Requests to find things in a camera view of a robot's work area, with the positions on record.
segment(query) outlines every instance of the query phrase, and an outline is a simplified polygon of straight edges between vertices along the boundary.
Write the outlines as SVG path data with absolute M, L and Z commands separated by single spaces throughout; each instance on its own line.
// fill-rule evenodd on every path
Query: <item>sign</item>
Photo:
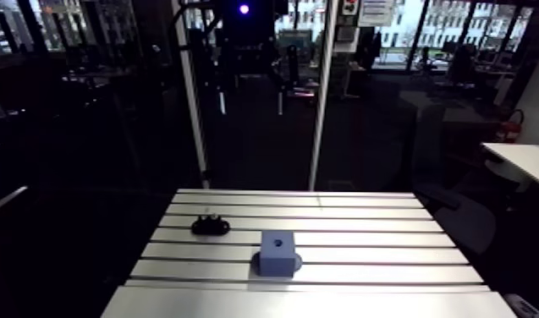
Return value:
M 358 26 L 390 26 L 394 0 L 360 0 Z

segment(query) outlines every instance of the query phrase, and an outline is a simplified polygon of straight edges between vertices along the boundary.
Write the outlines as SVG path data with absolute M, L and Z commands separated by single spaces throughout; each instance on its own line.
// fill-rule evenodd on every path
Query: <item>desk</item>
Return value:
M 539 145 L 483 144 L 491 153 L 512 163 L 539 183 Z
M 215 213 L 232 230 L 196 237 Z M 261 230 L 303 266 L 258 277 Z M 514 317 L 412 194 L 181 189 L 103 317 Z

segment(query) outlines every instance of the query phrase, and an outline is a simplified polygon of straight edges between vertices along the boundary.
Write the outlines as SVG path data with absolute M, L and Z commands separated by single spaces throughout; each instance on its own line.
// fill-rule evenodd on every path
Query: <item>small black part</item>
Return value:
M 194 235 L 225 235 L 229 230 L 229 223 L 222 220 L 220 216 L 206 218 L 199 216 L 191 227 Z

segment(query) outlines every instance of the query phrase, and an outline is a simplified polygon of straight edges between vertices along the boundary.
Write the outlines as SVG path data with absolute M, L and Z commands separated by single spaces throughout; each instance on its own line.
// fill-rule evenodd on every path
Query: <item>office chair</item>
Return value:
M 412 188 L 458 245 L 481 255 L 496 233 L 496 219 L 482 204 L 443 187 L 440 145 L 444 114 L 441 105 L 431 105 L 419 113 L 411 162 Z

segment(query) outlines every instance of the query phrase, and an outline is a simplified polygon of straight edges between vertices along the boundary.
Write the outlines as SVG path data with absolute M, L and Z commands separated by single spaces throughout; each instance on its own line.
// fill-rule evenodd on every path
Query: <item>white pole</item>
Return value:
M 327 107 L 328 76 L 330 75 L 330 63 L 333 56 L 334 30 L 336 29 L 336 15 L 338 13 L 339 0 L 328 0 L 330 10 L 328 11 L 328 21 L 324 43 L 324 58 L 322 59 L 321 87 L 318 92 L 318 108 L 315 125 L 315 142 L 312 148 L 311 175 L 309 179 L 309 191 L 315 190 L 316 171 L 318 170 L 318 158 L 321 153 L 322 125 L 324 123 L 324 111 Z
M 180 5 L 178 0 L 173 0 L 173 13 L 176 14 L 180 10 Z M 185 46 L 186 41 L 186 30 L 184 29 L 184 15 L 182 15 L 179 20 L 176 22 L 176 35 L 179 39 L 179 45 Z M 198 157 L 198 167 L 201 171 L 201 177 L 204 175 L 204 172 L 207 170 L 206 155 L 204 150 L 204 141 L 202 140 L 202 129 L 200 123 L 200 115 L 198 113 L 198 102 L 196 100 L 195 94 L 195 82 L 194 74 L 192 73 L 192 68 L 190 66 L 190 55 L 188 51 L 180 51 L 180 59 L 182 62 L 182 71 L 184 75 L 184 85 L 186 88 L 186 97 L 188 100 L 188 109 L 190 110 L 190 121 L 192 123 L 192 133 L 194 135 L 194 146 L 196 148 L 196 156 Z M 210 188 L 210 182 L 208 180 L 202 179 L 202 187 L 204 189 Z

